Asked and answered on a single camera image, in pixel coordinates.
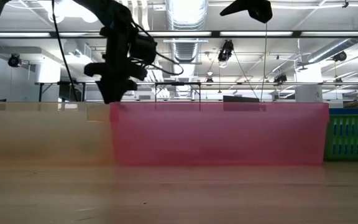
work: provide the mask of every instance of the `ceiling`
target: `ceiling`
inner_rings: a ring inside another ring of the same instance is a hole
[[[29,7],[19,1],[11,1],[5,6],[0,17],[0,32],[33,32],[53,31],[53,24],[48,20],[45,9],[39,9],[40,4],[36,1],[24,1]],[[152,30],[167,30],[167,18],[165,15],[164,1],[149,0],[149,26]],[[226,17],[219,13],[232,1],[209,0],[208,16],[205,30],[355,30],[358,26],[358,7],[352,6],[345,9],[341,7],[322,9],[300,9],[300,7],[317,6],[321,1],[317,0],[271,0],[273,7],[273,19],[267,25],[257,22],[249,17],[248,13],[240,12]],[[351,4],[358,4],[358,0],[351,0]],[[323,6],[343,5],[344,0],[324,1]],[[101,23],[87,23],[82,18],[65,18],[59,23],[60,32],[68,31],[94,31],[100,30]],[[226,68],[220,68],[215,53],[222,46],[224,39],[205,39],[208,43],[201,44],[196,66],[195,80],[205,81],[207,72],[213,72],[214,81],[218,82],[241,82],[245,75],[253,82],[260,81],[263,74],[269,74],[272,78],[276,73],[270,73],[277,68],[285,59],[293,58],[298,52],[301,54],[313,53],[335,39],[233,39],[234,49],[238,54],[233,55]],[[78,39],[79,44],[88,44],[93,49],[94,61],[101,61],[101,52],[104,52],[106,41],[103,39]],[[170,44],[157,39],[157,50],[163,54],[170,52]],[[0,39],[0,47],[40,47],[57,58],[62,58],[55,39],[39,40],[10,40]],[[358,71],[358,44],[346,50],[348,59],[345,62],[334,64],[330,61],[322,63],[323,79],[328,80],[336,75]],[[169,62],[160,59],[164,68],[170,69]],[[84,78],[81,74],[83,65],[71,65],[75,69],[75,76]],[[354,76],[347,81],[358,81]]]

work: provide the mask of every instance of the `wooden table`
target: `wooden table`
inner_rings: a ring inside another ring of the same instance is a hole
[[[0,166],[1,223],[358,223],[358,162]]]

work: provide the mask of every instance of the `ventilation duct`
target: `ventilation duct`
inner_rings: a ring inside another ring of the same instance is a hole
[[[170,30],[203,30],[208,10],[208,0],[165,0],[167,19]],[[193,63],[196,61],[200,43],[172,43],[173,59],[179,63]],[[187,82],[193,79],[195,65],[186,64],[180,78]],[[180,73],[181,68],[174,66],[173,71]],[[190,90],[189,86],[178,86],[180,96],[189,95],[182,91]]]
[[[324,59],[332,57],[353,45],[358,44],[358,38],[355,39],[346,39],[346,40],[336,40],[322,49],[316,51],[308,57],[309,63],[318,63]]]

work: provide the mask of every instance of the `pink plastic bin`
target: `pink plastic bin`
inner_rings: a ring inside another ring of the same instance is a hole
[[[127,166],[320,165],[325,103],[113,103]]]

